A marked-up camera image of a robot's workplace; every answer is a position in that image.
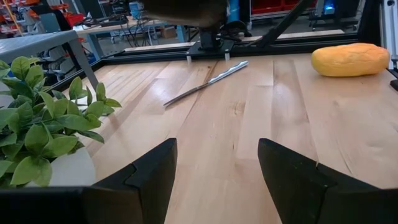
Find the white pot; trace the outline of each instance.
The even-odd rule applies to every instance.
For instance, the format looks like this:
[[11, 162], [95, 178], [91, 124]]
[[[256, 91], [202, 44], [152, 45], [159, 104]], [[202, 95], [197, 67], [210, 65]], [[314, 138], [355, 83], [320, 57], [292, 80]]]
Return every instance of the white pot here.
[[[87, 150], [83, 147], [76, 153], [63, 155], [52, 163], [52, 176], [49, 186], [90, 186], [95, 181], [95, 167]], [[30, 182], [26, 187], [37, 187]]]

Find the yellow foam object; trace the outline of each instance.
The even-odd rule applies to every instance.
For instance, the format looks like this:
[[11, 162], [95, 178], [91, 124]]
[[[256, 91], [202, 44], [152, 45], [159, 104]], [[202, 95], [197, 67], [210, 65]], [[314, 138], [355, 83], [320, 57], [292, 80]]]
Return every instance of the yellow foam object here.
[[388, 67], [389, 61], [388, 50], [365, 43], [324, 47], [312, 53], [312, 66], [328, 77], [377, 74]]

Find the black metal frame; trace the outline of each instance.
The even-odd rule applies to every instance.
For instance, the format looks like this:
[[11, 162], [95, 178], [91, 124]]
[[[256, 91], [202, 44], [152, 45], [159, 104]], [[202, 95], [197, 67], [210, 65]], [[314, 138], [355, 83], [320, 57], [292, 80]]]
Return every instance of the black metal frame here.
[[260, 139], [262, 175], [283, 224], [398, 222], [398, 189], [379, 189]]
[[5, 223], [163, 224], [177, 154], [177, 140], [169, 138], [92, 186], [2, 189], [1, 218]]
[[[356, 42], [365, 42], [380, 45], [379, 6], [381, 0], [366, 0], [362, 17], [359, 23], [358, 32], [352, 34], [334, 34], [313, 37], [297, 37], [291, 39], [277, 39], [265, 48], [247, 47], [250, 42], [235, 43], [231, 57], [247, 57], [259, 55], [277, 55], [277, 54], [302, 54], [312, 53], [314, 50], [336, 46], [342, 44], [352, 44]], [[154, 50], [137, 50], [133, 52], [121, 52], [110, 58], [102, 58], [101, 60], [91, 64], [94, 71], [106, 65], [118, 65], [126, 63], [147, 63], [147, 62], [164, 62], [174, 60], [186, 60], [186, 52], [190, 47], [171, 47], [165, 49]], [[192, 57], [196, 59], [213, 59], [221, 58], [220, 55], [201, 55]], [[64, 90], [68, 88], [70, 82], [75, 77], [85, 77], [82, 70], [77, 71], [72, 76], [55, 84], [52, 89]]]

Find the workbench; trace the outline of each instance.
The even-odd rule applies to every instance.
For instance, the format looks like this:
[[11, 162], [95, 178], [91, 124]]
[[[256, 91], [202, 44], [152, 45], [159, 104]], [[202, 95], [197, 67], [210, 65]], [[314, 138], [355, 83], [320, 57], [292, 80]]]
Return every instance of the workbench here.
[[75, 66], [81, 67], [91, 84], [97, 86], [98, 81], [87, 62], [86, 56], [83, 54], [78, 36], [72, 30], [2, 39], [0, 40], [0, 59], [6, 63], [11, 63], [17, 57], [36, 57], [38, 53], [44, 50], [61, 45], [65, 46], [66, 49], [70, 49], [69, 54]]
[[[131, 16], [127, 17], [127, 18], [129, 20], [129, 22], [126, 24], [122, 24], [122, 25], [107, 26], [107, 27], [75, 26], [75, 27], [73, 27], [73, 30], [75, 30], [78, 35], [85, 36], [85, 39], [87, 40], [88, 44], [90, 45], [95, 58], [97, 60], [99, 60], [104, 55], [104, 53], [102, 51], [100, 43], [98, 42], [97, 35], [109, 33], [111, 31], [121, 31], [121, 32], [124, 32], [125, 34], [128, 34], [129, 33], [128, 28], [131, 28], [131, 27], [134, 27], [135, 25], [137, 25], [137, 19], [132, 19]], [[154, 21], [149, 21], [149, 22], [145, 23], [143, 26], [144, 27], [161, 27], [161, 26], [166, 26], [166, 25], [169, 25], [169, 24], [164, 21], [154, 20]], [[177, 26], [177, 37], [180, 42], [186, 41], [186, 33], [185, 33], [185, 29], [183, 28], [183, 26]]]
[[[246, 68], [163, 107], [243, 60]], [[376, 187], [398, 187], [398, 93], [387, 70], [323, 77], [310, 54], [298, 54], [107, 65], [96, 76], [123, 106], [96, 130], [105, 144], [83, 140], [98, 180], [177, 138], [166, 223], [280, 223], [259, 138]]]

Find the red storage bin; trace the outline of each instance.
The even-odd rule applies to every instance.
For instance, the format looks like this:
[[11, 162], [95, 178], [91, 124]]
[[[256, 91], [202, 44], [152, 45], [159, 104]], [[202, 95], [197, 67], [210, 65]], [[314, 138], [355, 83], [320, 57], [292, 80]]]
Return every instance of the red storage bin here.
[[70, 27], [73, 27], [76, 23], [81, 22], [84, 19], [83, 14], [67, 15], [65, 18], [67, 19]]
[[[294, 6], [299, 3], [300, 0], [282, 0], [283, 2], [283, 11], [288, 11], [292, 10]], [[315, 7], [317, 5], [317, 0], [314, 0], [313, 3], [311, 3], [310, 7]]]
[[252, 14], [282, 11], [283, 0], [252, 0]]

